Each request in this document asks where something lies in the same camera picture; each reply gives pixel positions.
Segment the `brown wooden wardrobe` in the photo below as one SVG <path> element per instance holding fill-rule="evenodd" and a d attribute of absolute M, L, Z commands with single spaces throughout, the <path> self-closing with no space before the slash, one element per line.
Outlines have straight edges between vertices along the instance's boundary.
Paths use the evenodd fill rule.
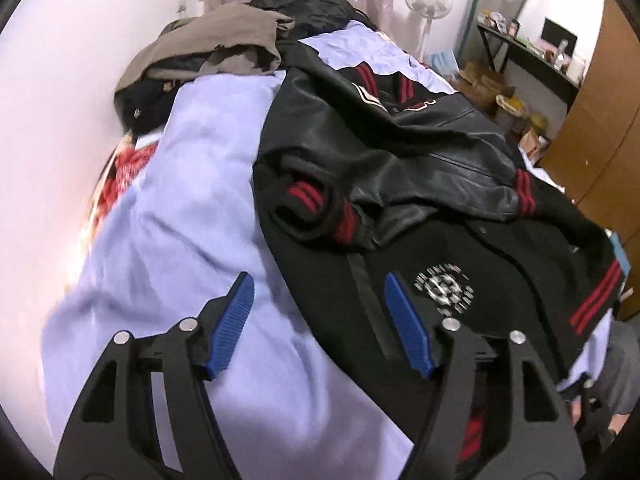
<path fill-rule="evenodd" d="M 639 312 L 639 39 L 615 0 L 604 0 L 582 88 L 542 166 L 592 221 L 615 232 L 630 261 L 621 320 Z"/>

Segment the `white standing fan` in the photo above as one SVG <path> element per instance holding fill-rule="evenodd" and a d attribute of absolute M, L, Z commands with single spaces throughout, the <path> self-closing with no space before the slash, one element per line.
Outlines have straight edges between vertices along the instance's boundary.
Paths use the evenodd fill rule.
<path fill-rule="evenodd" d="M 413 14 L 423 20 L 421 36 L 416 48 L 416 58 L 422 60 L 433 22 L 449 15 L 454 7 L 454 0 L 405 0 L 405 4 Z"/>

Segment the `blue face mask pack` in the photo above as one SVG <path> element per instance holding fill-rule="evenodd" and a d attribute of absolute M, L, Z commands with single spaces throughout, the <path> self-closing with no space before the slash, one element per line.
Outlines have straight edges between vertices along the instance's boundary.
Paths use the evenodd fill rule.
<path fill-rule="evenodd" d="M 451 79 L 456 78 L 459 73 L 459 65 L 454 52 L 443 50 L 428 57 L 427 64 L 440 76 Z"/>

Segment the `black monitor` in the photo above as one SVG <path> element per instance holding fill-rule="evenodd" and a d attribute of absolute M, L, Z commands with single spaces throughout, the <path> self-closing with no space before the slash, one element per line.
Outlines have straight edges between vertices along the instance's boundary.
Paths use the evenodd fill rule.
<path fill-rule="evenodd" d="M 548 18 L 544 19 L 544 26 L 542 26 L 540 39 L 544 40 L 547 44 L 551 44 L 553 47 L 559 47 L 560 43 L 565 41 L 566 47 L 564 52 L 568 56 L 573 55 L 577 44 L 576 35 Z"/>

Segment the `black puffy jacket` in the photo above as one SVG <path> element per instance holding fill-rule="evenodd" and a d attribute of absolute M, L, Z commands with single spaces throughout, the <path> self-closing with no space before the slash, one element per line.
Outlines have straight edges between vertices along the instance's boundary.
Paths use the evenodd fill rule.
<path fill-rule="evenodd" d="M 295 21 L 288 38 L 304 39 L 344 29 L 356 21 L 374 32 L 378 30 L 363 11 L 348 0 L 250 0 L 254 8 L 286 15 Z"/>

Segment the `floral red cream blanket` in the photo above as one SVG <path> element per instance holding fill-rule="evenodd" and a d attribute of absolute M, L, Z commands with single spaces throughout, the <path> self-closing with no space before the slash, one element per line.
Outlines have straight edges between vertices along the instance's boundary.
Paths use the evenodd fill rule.
<path fill-rule="evenodd" d="M 160 127 L 134 138 L 129 131 L 112 151 L 92 192 L 82 227 L 89 245 L 100 232 L 106 217 L 118 200 L 155 154 L 163 132 L 164 129 Z"/>

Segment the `brown paper bag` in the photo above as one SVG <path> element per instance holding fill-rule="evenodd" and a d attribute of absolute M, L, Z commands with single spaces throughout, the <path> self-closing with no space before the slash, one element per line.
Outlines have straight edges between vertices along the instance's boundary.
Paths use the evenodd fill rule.
<path fill-rule="evenodd" d="M 548 150 L 550 141 L 541 136 L 533 127 L 529 127 L 522 135 L 518 147 L 524 152 L 527 160 L 535 166 Z"/>

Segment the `black red varsity jacket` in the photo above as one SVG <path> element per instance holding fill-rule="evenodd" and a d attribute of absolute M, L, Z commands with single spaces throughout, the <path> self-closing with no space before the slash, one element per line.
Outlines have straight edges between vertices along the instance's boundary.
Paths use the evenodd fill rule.
<path fill-rule="evenodd" d="M 464 96 L 299 41 L 260 135 L 255 208 L 329 358 L 411 440 L 406 479 L 579 479 L 565 405 L 624 274 L 605 230 Z M 431 338 L 413 370 L 396 274 Z"/>

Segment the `black desk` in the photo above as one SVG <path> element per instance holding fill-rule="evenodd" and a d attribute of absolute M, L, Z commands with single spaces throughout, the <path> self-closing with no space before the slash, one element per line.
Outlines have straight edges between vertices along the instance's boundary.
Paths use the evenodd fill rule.
<path fill-rule="evenodd" d="M 497 32 L 495 29 L 483 24 L 477 24 L 476 29 L 480 34 L 480 40 L 482 40 L 482 44 L 488 58 L 488 65 L 491 70 L 503 74 L 506 70 L 506 66 L 510 62 L 513 62 L 553 92 L 566 105 L 567 110 L 572 108 L 580 89 L 578 84 L 574 84 L 574 82 L 560 70 L 556 70 L 552 64 L 547 62 L 544 58 L 536 55 L 531 50 L 528 50 L 515 39 L 500 34 L 500 32 Z M 489 44 L 490 37 L 497 39 L 500 44 L 504 44 L 506 46 L 506 54 L 504 55 L 502 64 L 498 70 L 496 69 L 495 64 L 496 57 L 492 53 Z"/>

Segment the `cardboard boxes pile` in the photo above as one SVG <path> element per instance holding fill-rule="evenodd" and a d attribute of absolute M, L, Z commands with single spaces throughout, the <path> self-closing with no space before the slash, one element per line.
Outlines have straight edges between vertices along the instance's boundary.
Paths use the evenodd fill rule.
<path fill-rule="evenodd" d="M 458 90 L 487 116 L 494 117 L 498 110 L 497 96 L 514 96 L 515 88 L 508 86 L 502 73 L 467 62 L 457 79 Z"/>

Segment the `grey trousered leg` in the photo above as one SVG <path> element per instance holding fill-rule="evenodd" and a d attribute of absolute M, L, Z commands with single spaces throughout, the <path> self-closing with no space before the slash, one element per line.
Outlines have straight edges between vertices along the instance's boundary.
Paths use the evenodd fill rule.
<path fill-rule="evenodd" d="M 613 321 L 599 382 L 615 415 L 629 415 L 639 400 L 639 337 L 634 328 Z"/>

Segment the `grey trash bin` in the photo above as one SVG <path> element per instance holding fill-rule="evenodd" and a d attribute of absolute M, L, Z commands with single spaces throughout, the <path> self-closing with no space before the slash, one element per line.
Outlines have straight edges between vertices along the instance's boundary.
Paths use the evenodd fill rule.
<path fill-rule="evenodd" d="M 496 104 L 495 122 L 504 130 L 521 133 L 528 119 L 526 105 L 518 98 L 508 98 L 503 94 L 496 96 Z"/>

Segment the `light blue bed sheet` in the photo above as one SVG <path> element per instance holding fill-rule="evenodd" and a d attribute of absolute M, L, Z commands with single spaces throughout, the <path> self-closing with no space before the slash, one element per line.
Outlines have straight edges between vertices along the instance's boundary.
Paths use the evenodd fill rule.
<path fill-rule="evenodd" d="M 250 316 L 228 370 L 207 386 L 241 476 L 399 476 L 411 441 L 311 336 L 255 214 L 253 164 L 283 78 L 206 76 L 180 89 L 155 154 L 43 330 L 55 437 L 114 333 L 163 333 L 247 272 Z"/>

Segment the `olive grey garment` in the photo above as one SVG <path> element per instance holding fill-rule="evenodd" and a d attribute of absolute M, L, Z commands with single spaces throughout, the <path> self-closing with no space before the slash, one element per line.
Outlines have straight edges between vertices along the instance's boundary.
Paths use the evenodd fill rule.
<path fill-rule="evenodd" d="M 271 75 L 281 64 L 277 41 L 294 26 L 290 16 L 238 2 L 178 21 L 136 54 L 116 84 L 114 101 L 122 104 L 145 80 Z"/>

